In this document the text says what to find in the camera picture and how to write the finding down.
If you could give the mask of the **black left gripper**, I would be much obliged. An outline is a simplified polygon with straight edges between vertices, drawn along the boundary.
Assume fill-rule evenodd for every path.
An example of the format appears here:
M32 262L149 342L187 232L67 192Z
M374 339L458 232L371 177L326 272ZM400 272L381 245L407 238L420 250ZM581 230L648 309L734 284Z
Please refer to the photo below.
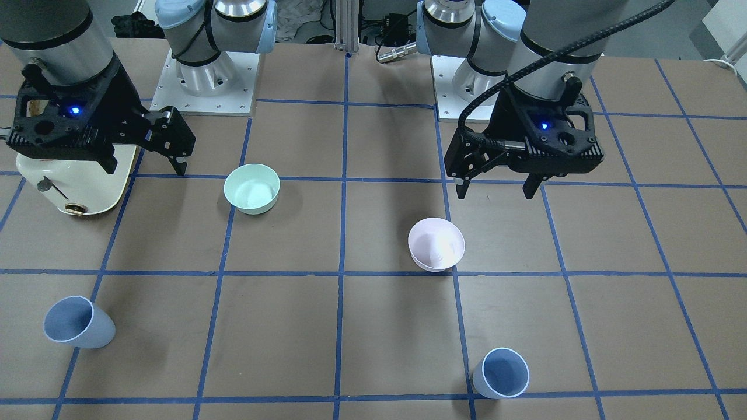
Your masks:
M463 200L473 178L495 166L529 173L522 186L527 200L549 180L544 173L589 173L605 160L595 133L582 80L562 82L560 100L545 101L514 85L497 93L488 128L457 129L444 157L446 175Z

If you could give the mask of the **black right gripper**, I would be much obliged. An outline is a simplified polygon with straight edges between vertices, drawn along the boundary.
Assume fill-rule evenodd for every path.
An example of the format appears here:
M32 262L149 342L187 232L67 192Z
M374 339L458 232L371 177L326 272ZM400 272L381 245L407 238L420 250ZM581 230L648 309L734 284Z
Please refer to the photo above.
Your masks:
M98 75L70 87L56 86L32 62L17 94L7 144L31 159L92 160L114 174L115 145L138 145L165 157L183 176L196 136L173 106L148 112L119 58Z

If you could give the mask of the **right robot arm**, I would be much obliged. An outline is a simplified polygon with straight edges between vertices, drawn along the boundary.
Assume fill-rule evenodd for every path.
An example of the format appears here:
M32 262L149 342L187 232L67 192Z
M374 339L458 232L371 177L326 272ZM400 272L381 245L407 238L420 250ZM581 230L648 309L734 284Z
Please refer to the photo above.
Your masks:
M269 53L275 1L157 1L177 79L190 95L236 77L230 53ZM115 172L116 145L136 145L187 169L196 138L174 106L147 111L85 1L3 1L2 42L22 64L13 122L2 140L38 160L88 160Z

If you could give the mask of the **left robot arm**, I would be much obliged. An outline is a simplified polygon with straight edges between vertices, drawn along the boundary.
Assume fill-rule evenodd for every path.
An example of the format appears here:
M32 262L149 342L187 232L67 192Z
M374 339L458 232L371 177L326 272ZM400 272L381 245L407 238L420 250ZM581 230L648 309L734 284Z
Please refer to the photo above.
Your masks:
M469 96L445 152L448 177L464 198L497 166L526 175L531 199L544 181L586 174L605 160L582 88L625 1L419 1L418 50L464 58L497 79Z

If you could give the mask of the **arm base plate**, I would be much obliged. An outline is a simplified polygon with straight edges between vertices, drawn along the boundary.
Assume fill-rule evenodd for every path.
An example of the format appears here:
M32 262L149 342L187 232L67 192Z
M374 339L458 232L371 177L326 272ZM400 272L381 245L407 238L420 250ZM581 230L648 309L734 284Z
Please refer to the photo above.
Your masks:
M150 104L173 106L183 115L250 117L263 55L224 51L204 66L187 66L168 56Z
M438 119L446 123L457 122L469 103L505 78L504 73L482 74L470 66L466 58L460 57L432 56L431 68Z

